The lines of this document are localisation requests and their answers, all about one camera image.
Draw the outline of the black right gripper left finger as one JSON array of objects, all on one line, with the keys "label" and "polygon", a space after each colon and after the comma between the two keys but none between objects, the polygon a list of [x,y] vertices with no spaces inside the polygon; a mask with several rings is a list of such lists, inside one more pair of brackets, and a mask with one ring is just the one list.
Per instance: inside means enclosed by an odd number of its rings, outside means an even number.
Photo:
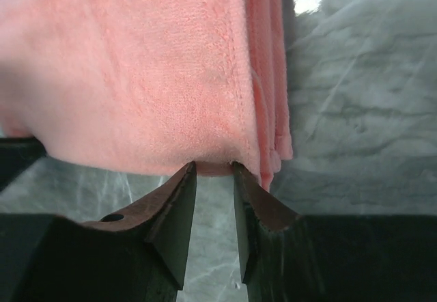
[{"label": "black right gripper left finger", "polygon": [[1,216],[2,301],[175,301],[183,288],[197,171],[99,221]]}]

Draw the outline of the pink panda towel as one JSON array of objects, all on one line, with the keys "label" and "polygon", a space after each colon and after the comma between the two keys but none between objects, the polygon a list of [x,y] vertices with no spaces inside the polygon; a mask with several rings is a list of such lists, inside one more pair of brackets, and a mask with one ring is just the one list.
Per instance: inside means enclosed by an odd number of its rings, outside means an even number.
[{"label": "pink panda towel", "polygon": [[147,175],[291,159],[282,0],[1,0],[1,129]]}]

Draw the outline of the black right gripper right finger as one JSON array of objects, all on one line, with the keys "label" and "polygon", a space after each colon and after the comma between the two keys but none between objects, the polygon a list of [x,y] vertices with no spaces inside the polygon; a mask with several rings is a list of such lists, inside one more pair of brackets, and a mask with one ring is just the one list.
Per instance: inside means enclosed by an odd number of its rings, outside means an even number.
[{"label": "black right gripper right finger", "polygon": [[250,301],[435,301],[436,218],[301,215],[232,165]]}]

